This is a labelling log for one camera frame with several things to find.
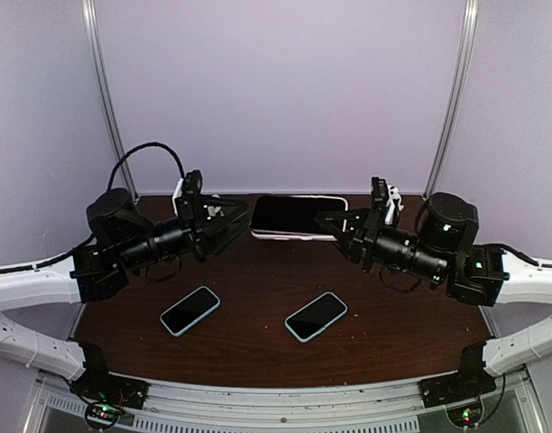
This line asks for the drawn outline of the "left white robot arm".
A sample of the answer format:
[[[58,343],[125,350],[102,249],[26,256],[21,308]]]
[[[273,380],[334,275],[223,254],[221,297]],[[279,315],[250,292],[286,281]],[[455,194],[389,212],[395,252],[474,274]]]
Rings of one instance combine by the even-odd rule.
[[[140,214],[127,189],[110,189],[87,207],[90,240],[40,263],[0,267],[0,356],[81,382],[99,401],[111,399],[117,382],[99,347],[14,325],[4,313],[110,299],[128,285],[130,274],[149,273],[160,263],[180,267],[185,254],[199,263],[220,254],[247,224],[249,207],[240,199],[193,189],[173,203],[175,216],[153,223]]]

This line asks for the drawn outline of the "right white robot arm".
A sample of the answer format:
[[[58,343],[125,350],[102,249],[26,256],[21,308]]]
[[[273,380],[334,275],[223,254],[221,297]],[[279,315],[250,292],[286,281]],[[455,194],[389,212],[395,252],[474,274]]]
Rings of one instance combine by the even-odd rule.
[[[552,260],[532,258],[506,244],[476,244],[475,206],[438,192],[419,211],[415,234],[396,227],[397,208],[372,194],[368,208],[322,212],[316,222],[336,239],[342,255],[368,272],[376,263],[408,273],[472,306],[552,304]]]

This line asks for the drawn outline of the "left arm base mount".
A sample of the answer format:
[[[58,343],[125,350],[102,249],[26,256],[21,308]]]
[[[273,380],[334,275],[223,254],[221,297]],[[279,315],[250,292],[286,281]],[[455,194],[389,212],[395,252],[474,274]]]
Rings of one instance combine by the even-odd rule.
[[[114,427],[126,409],[141,410],[149,389],[146,381],[112,374],[105,366],[86,368],[67,384],[85,405],[84,421],[96,431]]]

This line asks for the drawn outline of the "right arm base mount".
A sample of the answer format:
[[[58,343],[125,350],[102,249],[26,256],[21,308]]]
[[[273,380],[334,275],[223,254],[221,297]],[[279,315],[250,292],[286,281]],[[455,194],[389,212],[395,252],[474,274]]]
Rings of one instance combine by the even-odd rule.
[[[460,367],[455,373],[419,382],[424,408],[443,406],[448,421],[464,430],[485,421],[483,396],[495,390],[496,380],[481,367]]]

